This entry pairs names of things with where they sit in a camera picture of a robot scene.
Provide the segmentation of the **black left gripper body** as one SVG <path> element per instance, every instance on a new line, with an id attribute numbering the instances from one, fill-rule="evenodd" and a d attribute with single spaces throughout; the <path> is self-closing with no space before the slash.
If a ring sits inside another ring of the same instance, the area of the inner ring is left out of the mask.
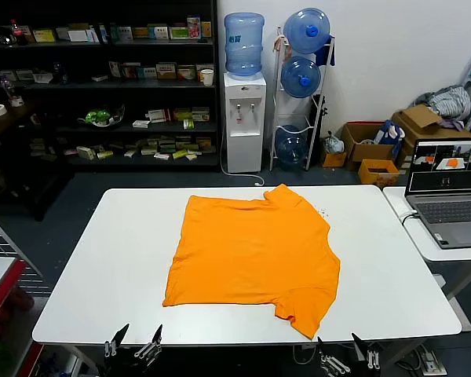
<path id="1" fill-rule="evenodd" d="M 151 356 L 135 357 L 132 350 L 118 350 L 116 355 L 104 357 L 97 365 L 99 376 L 148 376 L 159 359 L 161 349 L 153 350 Z"/>

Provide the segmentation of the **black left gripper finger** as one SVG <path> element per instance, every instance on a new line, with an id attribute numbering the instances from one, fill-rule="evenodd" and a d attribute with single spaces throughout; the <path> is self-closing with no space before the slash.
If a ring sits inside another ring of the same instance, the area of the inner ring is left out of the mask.
<path id="1" fill-rule="evenodd" d="M 143 347 L 141 347 L 134 354 L 134 356 L 136 358 L 148 357 L 148 355 L 151 354 L 153 351 L 160 349 L 161 340 L 162 340 L 162 325 L 160 324 L 157 330 L 155 331 L 155 334 L 152 336 L 152 340 L 146 345 L 144 345 Z"/>
<path id="2" fill-rule="evenodd" d="M 126 324 L 123 328 L 118 330 L 113 338 L 110 341 L 106 341 L 104 343 L 104 355 L 105 356 L 115 356 L 117 353 L 117 349 L 120 347 L 128 329 L 129 324 Z"/>

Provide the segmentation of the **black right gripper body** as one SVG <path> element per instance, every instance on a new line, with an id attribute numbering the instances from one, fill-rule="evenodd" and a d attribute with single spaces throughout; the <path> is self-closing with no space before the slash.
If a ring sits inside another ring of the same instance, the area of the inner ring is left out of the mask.
<path id="1" fill-rule="evenodd" d="M 380 369 L 369 368 L 351 368 L 349 372 L 344 374 L 340 372 L 325 372 L 326 377 L 380 377 Z"/>

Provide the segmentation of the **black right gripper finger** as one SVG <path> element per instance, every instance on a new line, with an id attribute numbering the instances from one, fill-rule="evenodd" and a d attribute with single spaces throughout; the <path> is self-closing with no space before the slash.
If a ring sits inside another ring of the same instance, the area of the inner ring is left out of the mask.
<path id="1" fill-rule="evenodd" d="M 379 352 L 355 333 L 352 333 L 352 338 L 358 360 L 363 361 L 368 368 L 378 368 Z"/>
<path id="2" fill-rule="evenodd" d="M 347 375 L 349 367 L 336 357 L 325 352 L 322 339 L 317 337 L 317 353 L 319 354 L 319 366 L 324 375 Z"/>

